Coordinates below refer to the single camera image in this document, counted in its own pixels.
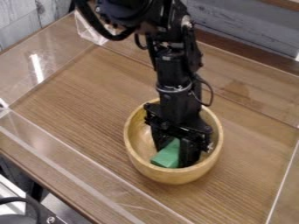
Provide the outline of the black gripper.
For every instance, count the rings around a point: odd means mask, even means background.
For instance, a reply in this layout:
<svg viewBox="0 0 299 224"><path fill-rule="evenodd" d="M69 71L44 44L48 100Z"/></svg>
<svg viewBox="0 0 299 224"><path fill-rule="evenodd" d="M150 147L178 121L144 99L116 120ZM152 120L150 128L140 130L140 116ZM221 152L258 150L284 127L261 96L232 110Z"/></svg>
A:
<svg viewBox="0 0 299 224"><path fill-rule="evenodd" d="M150 126L153 146L160 151L180 139L178 167L192 166L208 151L212 127L201 118L201 84L181 87L156 85L158 102L144 105L144 122Z"/></svg>

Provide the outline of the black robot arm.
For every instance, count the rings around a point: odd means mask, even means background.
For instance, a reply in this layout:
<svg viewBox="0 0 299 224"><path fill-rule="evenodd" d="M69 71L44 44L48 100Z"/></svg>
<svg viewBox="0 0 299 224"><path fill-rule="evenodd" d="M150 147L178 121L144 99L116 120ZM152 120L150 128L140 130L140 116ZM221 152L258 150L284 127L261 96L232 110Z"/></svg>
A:
<svg viewBox="0 0 299 224"><path fill-rule="evenodd" d="M134 44L148 51L156 71L158 101L144 105L157 152L173 147L180 168L193 165L209 148L212 127L200 112L206 81L197 75L201 51L182 0L73 0L88 24L104 38L121 41L144 36Z"/></svg>

